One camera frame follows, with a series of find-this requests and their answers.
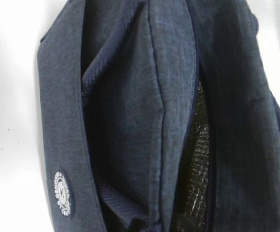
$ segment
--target white background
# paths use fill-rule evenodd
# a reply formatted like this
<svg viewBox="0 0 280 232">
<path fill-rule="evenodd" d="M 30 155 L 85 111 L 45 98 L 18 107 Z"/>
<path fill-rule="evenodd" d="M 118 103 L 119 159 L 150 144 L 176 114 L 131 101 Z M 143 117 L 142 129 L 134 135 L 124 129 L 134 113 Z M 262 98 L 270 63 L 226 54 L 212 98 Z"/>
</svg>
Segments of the white background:
<svg viewBox="0 0 280 232">
<path fill-rule="evenodd" d="M 52 232 L 36 52 L 66 0 L 0 0 L 0 232 Z M 248 0 L 280 104 L 280 0 Z"/>
</svg>

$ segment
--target white embroidered logo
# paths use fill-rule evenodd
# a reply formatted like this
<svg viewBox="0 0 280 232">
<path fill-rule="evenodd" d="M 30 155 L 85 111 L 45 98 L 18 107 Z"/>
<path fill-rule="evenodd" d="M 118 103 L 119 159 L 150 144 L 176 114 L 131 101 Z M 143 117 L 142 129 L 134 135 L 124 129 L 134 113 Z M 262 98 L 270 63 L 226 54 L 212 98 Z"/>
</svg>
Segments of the white embroidered logo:
<svg viewBox="0 0 280 232">
<path fill-rule="evenodd" d="M 54 192 L 55 197 L 58 199 L 57 204 L 65 216 L 70 215 L 70 193 L 64 175 L 57 172 L 54 176 Z"/>
</svg>

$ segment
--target stitching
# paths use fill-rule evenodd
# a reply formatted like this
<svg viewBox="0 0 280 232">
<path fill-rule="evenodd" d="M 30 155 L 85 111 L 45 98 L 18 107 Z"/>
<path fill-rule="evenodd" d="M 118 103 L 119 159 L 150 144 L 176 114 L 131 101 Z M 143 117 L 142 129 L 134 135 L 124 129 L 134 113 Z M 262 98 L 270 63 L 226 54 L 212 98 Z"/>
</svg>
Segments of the stitching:
<svg viewBox="0 0 280 232">
<path fill-rule="evenodd" d="M 162 171 L 163 171 L 163 135 L 164 135 L 164 122 L 165 122 L 165 103 L 164 103 L 164 98 L 162 95 L 162 90 L 161 90 L 161 84 L 159 80 L 159 73 L 158 73 L 158 66 L 157 66 L 157 59 L 156 59 L 156 53 L 155 53 L 155 46 L 154 46 L 154 40 L 153 40 L 153 33 L 152 33 L 152 24 L 151 24 L 151 15 L 150 15 L 150 0 L 148 0 L 148 24 L 149 24 L 149 29 L 150 29 L 150 39 L 151 39 L 151 45 L 152 45 L 152 50 L 153 50 L 153 58 L 154 58 L 154 64 L 155 64 L 155 75 L 156 75 L 156 80 L 157 80 L 157 85 L 158 85 L 158 90 L 161 98 L 161 102 L 163 105 L 163 118 L 162 118 L 162 128 L 161 128 L 161 149 L 160 149 L 160 172 L 159 172 L 159 199 L 158 199 L 158 211 L 159 211 L 159 218 L 161 218 L 161 192 L 162 192 Z"/>
<path fill-rule="evenodd" d="M 83 15 L 82 15 L 82 18 L 84 19 L 84 7 L 85 7 L 85 0 L 82 0 L 81 2 L 81 9 L 83 9 Z M 82 77 L 81 77 L 81 68 L 77 68 L 77 77 L 80 77 L 80 78 L 77 78 L 77 82 L 78 82 L 78 85 L 77 85 L 77 98 L 78 98 L 78 108 L 79 108 L 79 118 L 81 119 L 81 131 L 82 131 L 82 137 L 83 137 L 83 140 L 84 140 L 84 149 L 85 149 L 85 158 L 86 158 L 86 164 L 87 164 L 87 167 L 88 167 L 88 172 L 89 172 L 89 178 L 90 178 L 90 183 L 91 183 L 91 188 L 92 189 L 96 189 L 96 187 L 94 187 L 94 180 L 92 179 L 92 171 L 90 171 L 90 165 L 89 165 L 89 161 L 88 161 L 88 146 L 87 146 L 87 140 L 86 140 L 86 133 L 84 132 L 84 118 L 83 118 L 83 109 L 82 109 Z M 100 220 L 100 223 L 101 223 L 101 226 L 102 226 L 102 231 L 105 232 L 105 228 L 104 228 L 104 221 L 103 221 L 103 217 L 101 215 L 101 211 L 100 211 L 100 208 L 99 208 L 99 205 L 98 205 L 98 197 L 97 197 L 97 193 L 95 190 L 93 190 L 93 194 L 94 194 L 94 200 L 95 200 L 95 204 L 96 204 L 96 208 L 97 208 L 97 212 L 98 212 L 98 216 L 99 216 L 99 220 Z"/>
</svg>

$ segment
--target mesh lining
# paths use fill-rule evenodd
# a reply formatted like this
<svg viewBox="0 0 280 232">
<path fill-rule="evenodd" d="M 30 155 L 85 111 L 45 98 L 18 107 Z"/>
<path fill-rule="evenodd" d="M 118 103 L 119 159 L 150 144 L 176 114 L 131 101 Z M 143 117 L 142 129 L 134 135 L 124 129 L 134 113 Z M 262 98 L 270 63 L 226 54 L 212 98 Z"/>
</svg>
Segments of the mesh lining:
<svg viewBox="0 0 280 232">
<path fill-rule="evenodd" d="M 203 87 L 199 81 L 195 114 L 182 153 L 179 175 L 182 186 L 177 196 L 181 202 L 179 213 L 189 219 L 199 231 L 203 231 L 206 212 L 208 167 L 209 124 Z M 179 225 L 176 231 L 189 232 Z"/>
</svg>

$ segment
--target backpack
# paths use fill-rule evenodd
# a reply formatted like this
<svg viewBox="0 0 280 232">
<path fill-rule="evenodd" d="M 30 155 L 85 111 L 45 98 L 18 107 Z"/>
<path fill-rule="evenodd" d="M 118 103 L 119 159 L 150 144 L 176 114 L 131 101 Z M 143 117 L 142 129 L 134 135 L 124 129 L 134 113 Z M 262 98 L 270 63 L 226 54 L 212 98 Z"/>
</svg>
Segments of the backpack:
<svg viewBox="0 0 280 232">
<path fill-rule="evenodd" d="M 41 39 L 55 232 L 280 232 L 280 108 L 245 0 L 68 0 Z"/>
</svg>

